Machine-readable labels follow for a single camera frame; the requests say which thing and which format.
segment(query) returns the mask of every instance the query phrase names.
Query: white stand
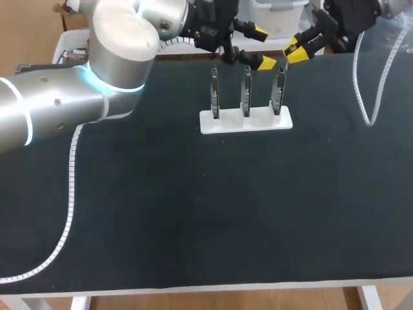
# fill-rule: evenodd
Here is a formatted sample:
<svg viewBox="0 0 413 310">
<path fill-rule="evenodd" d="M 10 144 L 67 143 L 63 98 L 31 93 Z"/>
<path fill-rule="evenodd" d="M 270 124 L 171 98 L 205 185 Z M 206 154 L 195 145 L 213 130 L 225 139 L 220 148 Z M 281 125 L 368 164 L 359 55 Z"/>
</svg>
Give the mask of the white stand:
<svg viewBox="0 0 413 310">
<path fill-rule="evenodd" d="M 264 130 L 285 130 L 292 128 L 288 107 L 282 107 L 279 116 L 274 115 L 271 106 L 251 108 L 250 117 L 245 118 L 242 109 L 219 110 L 219 119 L 214 119 L 211 110 L 199 114 L 203 134 L 224 134 Z"/>
</svg>

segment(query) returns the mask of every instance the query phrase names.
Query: glowing blue ring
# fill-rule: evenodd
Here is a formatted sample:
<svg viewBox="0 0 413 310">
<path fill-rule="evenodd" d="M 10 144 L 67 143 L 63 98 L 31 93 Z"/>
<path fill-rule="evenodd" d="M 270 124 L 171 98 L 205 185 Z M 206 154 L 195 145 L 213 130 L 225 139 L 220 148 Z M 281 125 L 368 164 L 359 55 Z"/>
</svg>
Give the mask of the glowing blue ring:
<svg viewBox="0 0 413 310">
<path fill-rule="evenodd" d="M 30 111 L 25 107 L 25 100 L 23 96 L 21 95 L 20 91 L 14 86 L 14 84 L 10 82 L 8 79 L 5 79 L 3 77 L 0 77 L 0 81 L 6 84 L 8 88 L 10 88 L 10 90 L 14 93 L 15 97 L 17 98 L 17 104 L 19 106 L 20 112 L 26 118 L 26 123 L 27 123 L 27 140 L 25 143 L 25 147 L 26 147 L 27 145 L 31 144 L 33 140 L 33 122 L 32 122 L 32 117 L 30 115 Z"/>
<path fill-rule="evenodd" d="M 137 88 L 131 88 L 131 89 L 127 89 L 127 88 L 119 88 L 119 87 L 115 87 L 112 86 L 104 81 L 102 81 L 101 79 L 98 78 L 98 76 L 96 74 L 93 73 L 92 69 L 90 68 L 90 64 L 89 62 L 87 63 L 87 70 L 86 70 L 87 74 L 90 74 L 99 84 L 101 84 L 102 87 L 105 87 L 107 89 L 113 90 L 115 92 L 139 92 L 140 90 L 142 90 L 145 87 L 145 84 L 143 84 L 140 87 Z"/>
</svg>

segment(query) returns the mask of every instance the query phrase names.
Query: plastic container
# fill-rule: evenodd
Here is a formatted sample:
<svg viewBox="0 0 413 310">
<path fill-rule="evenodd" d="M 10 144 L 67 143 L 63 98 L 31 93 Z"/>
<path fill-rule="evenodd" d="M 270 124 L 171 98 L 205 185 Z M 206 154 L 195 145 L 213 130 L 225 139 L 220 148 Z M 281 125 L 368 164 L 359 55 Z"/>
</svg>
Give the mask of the plastic container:
<svg viewBox="0 0 413 310">
<path fill-rule="evenodd" d="M 268 32 L 269 39 L 292 37 L 309 0 L 249 0 L 251 21 Z"/>
<path fill-rule="evenodd" d="M 70 30 L 63 32 L 59 42 L 56 46 L 56 51 L 53 56 L 53 63 L 57 63 L 60 56 L 65 50 L 68 52 L 77 48 L 87 48 L 87 41 L 89 40 L 89 29 L 84 30 Z"/>
</svg>

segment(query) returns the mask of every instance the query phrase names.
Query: black cloth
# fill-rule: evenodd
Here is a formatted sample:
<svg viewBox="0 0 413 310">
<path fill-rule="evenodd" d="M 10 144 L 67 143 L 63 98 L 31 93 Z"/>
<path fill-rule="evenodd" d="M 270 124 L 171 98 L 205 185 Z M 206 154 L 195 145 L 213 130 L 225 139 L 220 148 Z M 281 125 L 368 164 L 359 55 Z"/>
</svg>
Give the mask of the black cloth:
<svg viewBox="0 0 413 310">
<path fill-rule="evenodd" d="M 368 110 L 387 56 L 360 59 Z M 87 125 L 66 245 L 0 294 L 413 276 L 410 55 L 398 56 L 373 128 L 351 55 L 289 72 L 292 130 L 204 136 L 213 62 L 156 63 L 135 112 Z M 221 108 L 243 68 L 218 64 Z M 254 74 L 253 106 L 271 74 Z M 62 233 L 72 134 L 0 156 L 0 276 L 41 264 Z"/>
</svg>

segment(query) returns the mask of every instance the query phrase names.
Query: white cable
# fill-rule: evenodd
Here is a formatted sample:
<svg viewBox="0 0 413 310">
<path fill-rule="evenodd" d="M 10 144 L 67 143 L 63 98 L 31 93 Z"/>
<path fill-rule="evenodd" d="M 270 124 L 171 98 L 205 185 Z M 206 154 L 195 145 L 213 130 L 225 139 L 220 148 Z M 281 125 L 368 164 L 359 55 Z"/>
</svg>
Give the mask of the white cable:
<svg viewBox="0 0 413 310">
<path fill-rule="evenodd" d="M 69 235 L 70 228 L 73 221 L 73 213 L 75 208 L 75 162 L 76 162 L 76 148 L 77 141 L 79 139 L 80 133 L 82 131 L 83 125 L 77 126 L 75 133 L 73 134 L 72 144 L 70 146 L 69 155 L 69 201 L 68 201 L 68 213 L 66 219 L 65 229 L 60 237 L 59 242 L 56 245 L 53 253 L 38 267 L 29 271 L 28 273 L 23 273 L 18 276 L 10 276 L 8 278 L 0 278 L 0 284 L 14 283 L 40 273 L 42 270 L 46 269 L 60 253 L 61 249 L 66 243 L 67 236 Z"/>
<path fill-rule="evenodd" d="M 358 58 L 359 58 L 360 46 L 361 46 L 361 41 L 363 40 L 364 32 L 362 34 L 360 34 L 360 36 L 357 40 L 356 50 L 354 51 L 353 71 L 352 71 L 353 86 L 354 86 L 354 91 L 356 92 L 357 101 L 359 103 L 361 114 L 363 116 L 364 122 L 369 127 L 372 127 L 375 124 L 376 120 L 377 120 L 377 116 L 379 115 L 379 110 L 380 110 L 381 98 L 383 97 L 383 90 L 385 88 L 385 83 L 386 83 L 386 79 L 387 79 L 387 76 L 388 76 L 388 72 L 390 71 L 390 68 L 393 64 L 393 60 L 396 57 L 396 54 L 397 54 L 404 38 L 406 37 L 408 31 L 410 30 L 410 27 L 411 26 L 406 26 L 405 28 L 403 28 L 403 30 L 400 32 L 400 35 L 399 35 L 398 39 L 394 43 L 394 46 L 393 46 L 393 48 L 390 52 L 390 55 L 388 56 L 385 68 L 383 69 L 383 73 L 381 74 L 379 87 L 378 87 L 378 91 L 377 91 L 377 96 L 376 96 L 376 102 L 375 102 L 375 105 L 374 105 L 374 110 L 373 110 L 373 115 L 372 115 L 371 121 L 369 120 L 369 118 L 367 116 L 366 108 L 364 106 L 363 99 L 361 98 L 360 89 L 359 89 L 358 80 L 357 80 Z"/>
<path fill-rule="evenodd" d="M 174 39 L 162 42 L 157 51 L 160 52 L 164 48 L 168 48 L 174 44 L 187 44 L 195 47 L 194 39 L 190 39 L 189 37 L 176 37 Z"/>
</svg>

